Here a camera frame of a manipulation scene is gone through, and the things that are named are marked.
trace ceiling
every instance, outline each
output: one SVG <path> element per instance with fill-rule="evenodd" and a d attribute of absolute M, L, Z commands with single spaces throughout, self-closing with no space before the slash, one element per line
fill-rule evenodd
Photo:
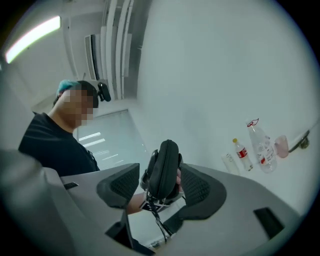
<path fill-rule="evenodd" d="M 125 79 L 126 97 L 137 92 L 140 49 L 146 27 L 148 8 L 135 1 L 130 20 L 132 43 L 130 50 L 129 78 Z M 121 8 L 123 0 L 117 2 Z M 18 22 L 2 49 L 4 52 L 22 35 L 38 24 L 54 17 L 61 17 L 61 28 L 34 42 L 12 63 L 5 76 L 31 109 L 41 109 L 52 104 L 58 84 L 63 79 L 89 81 L 85 36 L 100 34 L 105 0 L 47 0 L 36 2 Z"/>

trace black pad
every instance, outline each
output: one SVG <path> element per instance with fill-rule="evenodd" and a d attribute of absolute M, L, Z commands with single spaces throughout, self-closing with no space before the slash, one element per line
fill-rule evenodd
<path fill-rule="evenodd" d="M 253 212 L 261 223 L 269 239 L 275 237 L 278 233 L 280 233 L 280 231 L 285 228 L 275 216 L 275 214 L 270 210 L 270 208 L 265 207 L 256 209 Z"/>
<path fill-rule="evenodd" d="M 109 206 L 125 209 L 139 184 L 138 163 L 101 180 L 96 186 L 98 196 Z"/>
<path fill-rule="evenodd" d="M 225 186 L 217 179 L 182 163 L 181 186 L 186 207 L 179 210 L 183 220 L 204 220 L 224 204 L 227 198 Z"/>
<path fill-rule="evenodd" d="M 172 193 L 177 180 L 178 160 L 178 145 L 170 139 L 162 142 L 149 179 L 149 192 L 153 197 L 162 200 Z"/>
<path fill-rule="evenodd" d="M 156 161 L 158 159 L 158 150 L 156 149 L 155 151 L 153 151 L 151 157 L 150 157 L 150 161 L 148 164 L 148 168 L 145 171 L 146 174 L 146 178 L 149 180 L 151 177 L 152 172 L 154 171 L 154 167 L 156 164 Z"/>
<path fill-rule="evenodd" d="M 133 238 L 131 237 L 128 215 L 126 214 L 125 211 L 122 214 L 121 221 L 113 224 L 105 232 L 105 234 L 113 238 L 114 240 L 116 240 L 118 243 L 130 249 L 134 248 Z"/>
<path fill-rule="evenodd" d="M 182 155 L 179 153 L 178 155 L 178 168 L 180 168 L 180 164 L 183 164 Z M 174 199 L 179 195 L 179 185 L 175 184 L 172 192 L 166 197 L 167 200 Z"/>

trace ceiling light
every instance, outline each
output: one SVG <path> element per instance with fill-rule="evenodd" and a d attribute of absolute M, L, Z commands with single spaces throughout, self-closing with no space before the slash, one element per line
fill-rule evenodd
<path fill-rule="evenodd" d="M 116 165 L 116 164 L 119 164 L 119 163 L 121 163 L 121 162 L 123 162 L 123 160 L 120 160 L 120 161 L 118 161 L 118 162 L 115 162 L 114 164 Z"/>
<path fill-rule="evenodd" d="M 93 156 L 100 156 L 100 155 L 103 155 L 103 154 L 106 154 L 106 153 L 109 153 L 109 150 L 103 150 L 103 151 L 98 151 L 98 152 L 95 152 L 93 153 Z"/>
<path fill-rule="evenodd" d="M 96 137 L 96 136 L 100 136 L 100 135 L 101 135 L 100 132 L 96 132 L 96 133 L 90 134 L 88 136 L 84 136 L 84 137 L 79 138 L 79 141 L 83 141 L 83 140 L 86 140 L 86 139 L 89 139 L 92 137 Z"/>
<path fill-rule="evenodd" d="M 6 62 L 11 63 L 14 58 L 17 57 L 18 54 L 21 53 L 25 48 L 50 32 L 57 30 L 60 28 L 60 26 L 60 16 L 56 16 L 31 29 L 28 33 L 16 41 L 5 53 Z"/>
<path fill-rule="evenodd" d="M 93 142 L 84 144 L 83 146 L 84 146 L 85 148 L 87 148 L 87 147 L 90 147 L 90 146 L 92 146 L 92 145 L 95 145 L 95 144 L 98 144 L 98 143 L 101 143 L 101 142 L 105 142 L 105 141 L 106 141 L 106 140 L 105 140 L 104 138 L 102 138 L 102 139 L 98 139 L 98 140 L 95 140 L 95 141 L 93 141 Z"/>
<path fill-rule="evenodd" d="M 114 154 L 114 155 L 112 155 L 112 156 L 108 156 L 108 157 L 106 157 L 106 158 L 102 159 L 102 161 L 103 161 L 103 160 L 110 159 L 110 158 L 114 158 L 114 157 L 116 157 L 117 155 L 118 155 L 118 154 Z"/>

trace person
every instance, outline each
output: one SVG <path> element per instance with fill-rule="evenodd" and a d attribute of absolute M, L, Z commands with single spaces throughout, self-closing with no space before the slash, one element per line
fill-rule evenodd
<path fill-rule="evenodd" d="M 43 167 L 56 170 L 60 177 L 100 171 L 93 154 L 74 138 L 73 132 L 93 116 L 98 94 L 87 81 L 63 80 L 58 86 L 53 108 L 36 113 L 27 128 L 19 151 L 37 159 Z M 177 184 L 181 183 L 178 171 Z M 126 212 L 140 212 L 144 193 L 135 194 Z"/>

